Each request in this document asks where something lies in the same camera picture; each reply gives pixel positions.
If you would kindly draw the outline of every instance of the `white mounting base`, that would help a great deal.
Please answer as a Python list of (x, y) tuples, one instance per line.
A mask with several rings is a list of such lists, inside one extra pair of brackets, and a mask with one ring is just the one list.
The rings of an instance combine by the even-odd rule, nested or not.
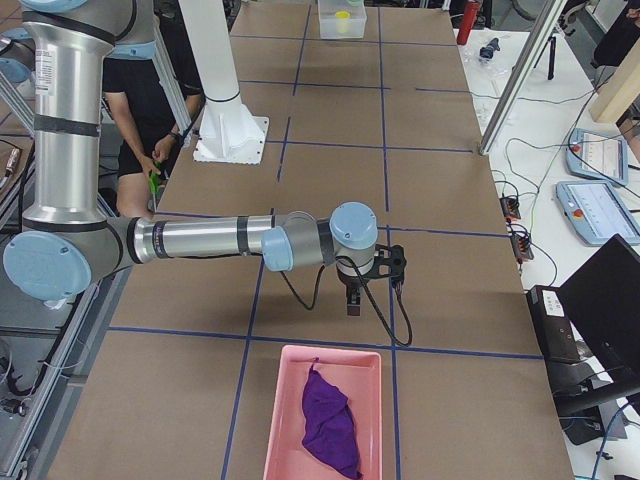
[(259, 164), (262, 160), (268, 117), (254, 117), (246, 106), (241, 106), (241, 125), (230, 127), (223, 114), (211, 118), (205, 110), (200, 139), (193, 158), (198, 162), (224, 162)]

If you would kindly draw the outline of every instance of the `blue joint cap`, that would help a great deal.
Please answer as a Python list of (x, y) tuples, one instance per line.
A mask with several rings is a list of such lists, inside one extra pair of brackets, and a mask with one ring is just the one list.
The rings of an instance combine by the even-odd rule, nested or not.
[(0, 58), (0, 71), (11, 83), (22, 83), (31, 75), (29, 68), (12, 58)]
[(12, 28), (11, 30), (2, 32), (2, 36), (7, 37), (10, 40), (30, 40), (33, 38), (31, 34), (22, 27)]
[(293, 269), (293, 250), (289, 237), (282, 227), (275, 227), (262, 234), (262, 258), (272, 272)]
[(151, 60), (156, 54), (155, 40), (148, 43), (120, 44), (107, 55), (116, 60)]
[(84, 255), (53, 233), (17, 235), (5, 248), (3, 261), (9, 279), (40, 300), (71, 297), (91, 283), (91, 268)]
[(87, 0), (20, 0), (20, 3), (38, 12), (65, 13), (81, 7)]
[(333, 211), (329, 220), (333, 238), (347, 248), (366, 250), (378, 240), (376, 215), (368, 206), (347, 202)]

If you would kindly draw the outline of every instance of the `person's arm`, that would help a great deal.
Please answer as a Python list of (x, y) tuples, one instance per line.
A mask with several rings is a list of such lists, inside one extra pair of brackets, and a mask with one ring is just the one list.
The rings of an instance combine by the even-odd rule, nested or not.
[(146, 176), (150, 175), (151, 171), (160, 174), (160, 170), (153, 163), (153, 159), (149, 158), (144, 153), (144, 147), (142, 140), (140, 139), (140, 132), (138, 132), (138, 126), (129, 109), (129, 100), (127, 94), (124, 92), (108, 93), (105, 92), (105, 98), (109, 103), (109, 110), (113, 116), (113, 121), (116, 123), (116, 127), (120, 131), (122, 138), (129, 145), (133, 154), (142, 165), (142, 171)]
[[(198, 95), (188, 95), (185, 104), (187, 106), (187, 111), (189, 112), (189, 118), (195, 117), (200, 110), (200, 102), (202, 100), (202, 94)], [(169, 158), (169, 153), (174, 145), (177, 143), (177, 139), (175, 135), (180, 135), (180, 128), (177, 124), (174, 124), (171, 128), (170, 132), (167, 132), (167, 135), (162, 137), (156, 143), (155, 148), (153, 149), (153, 159), (156, 162), (162, 163), (166, 159)]]

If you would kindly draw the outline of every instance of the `green object in hand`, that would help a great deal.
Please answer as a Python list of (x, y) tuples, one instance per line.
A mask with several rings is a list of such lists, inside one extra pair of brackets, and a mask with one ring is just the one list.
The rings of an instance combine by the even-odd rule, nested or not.
[(151, 195), (156, 195), (158, 193), (158, 189), (160, 188), (160, 175), (158, 175), (153, 170), (149, 174), (149, 190), (151, 190)]

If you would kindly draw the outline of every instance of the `black monitor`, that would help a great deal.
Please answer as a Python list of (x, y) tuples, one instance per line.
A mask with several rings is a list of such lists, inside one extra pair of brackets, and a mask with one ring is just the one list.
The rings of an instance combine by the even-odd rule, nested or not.
[(613, 383), (556, 395), (560, 416), (627, 397), (640, 413), (640, 256), (614, 235), (557, 290), (566, 316)]

